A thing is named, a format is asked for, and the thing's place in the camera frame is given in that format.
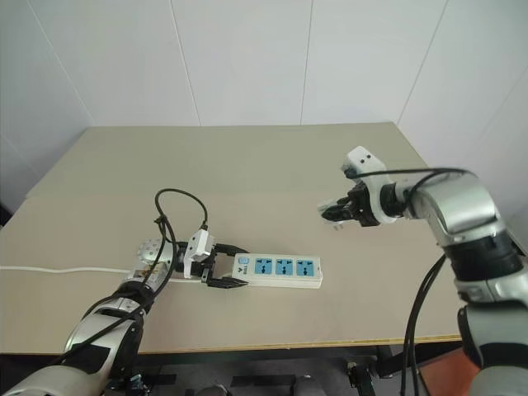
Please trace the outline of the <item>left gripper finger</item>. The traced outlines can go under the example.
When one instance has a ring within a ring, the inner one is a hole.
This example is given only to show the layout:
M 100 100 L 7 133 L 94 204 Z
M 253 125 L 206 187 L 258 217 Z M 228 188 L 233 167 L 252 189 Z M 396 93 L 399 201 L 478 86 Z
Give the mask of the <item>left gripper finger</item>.
M 223 254 L 228 257 L 235 257 L 237 254 L 249 254 L 249 251 L 243 248 L 224 243 L 216 243 L 214 246 L 214 252 L 216 255 Z
M 231 276 L 224 276 L 221 278 L 207 277 L 202 278 L 201 281 L 205 283 L 208 287 L 217 288 L 217 289 L 234 289 L 238 287 L 244 287 L 248 285 L 248 282 L 245 280 L 239 280 Z

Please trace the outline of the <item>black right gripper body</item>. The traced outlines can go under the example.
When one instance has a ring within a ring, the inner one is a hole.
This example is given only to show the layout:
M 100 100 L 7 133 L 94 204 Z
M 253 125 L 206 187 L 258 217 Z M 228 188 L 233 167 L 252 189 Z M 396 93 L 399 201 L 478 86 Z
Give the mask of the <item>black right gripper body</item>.
M 373 213 L 370 204 L 370 193 L 364 182 L 355 184 L 347 192 L 347 199 L 345 212 L 349 220 L 355 220 L 362 227 L 373 227 L 380 224 Z

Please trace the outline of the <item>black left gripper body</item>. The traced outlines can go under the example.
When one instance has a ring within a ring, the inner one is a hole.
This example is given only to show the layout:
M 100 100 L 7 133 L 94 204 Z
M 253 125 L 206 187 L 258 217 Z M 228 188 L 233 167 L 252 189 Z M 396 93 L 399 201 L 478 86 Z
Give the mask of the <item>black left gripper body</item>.
M 213 247 L 211 253 L 201 262 L 193 261 L 193 276 L 199 277 L 200 281 L 206 285 L 210 284 L 210 281 L 214 279 L 214 270 L 216 257 L 218 251 L 216 247 Z

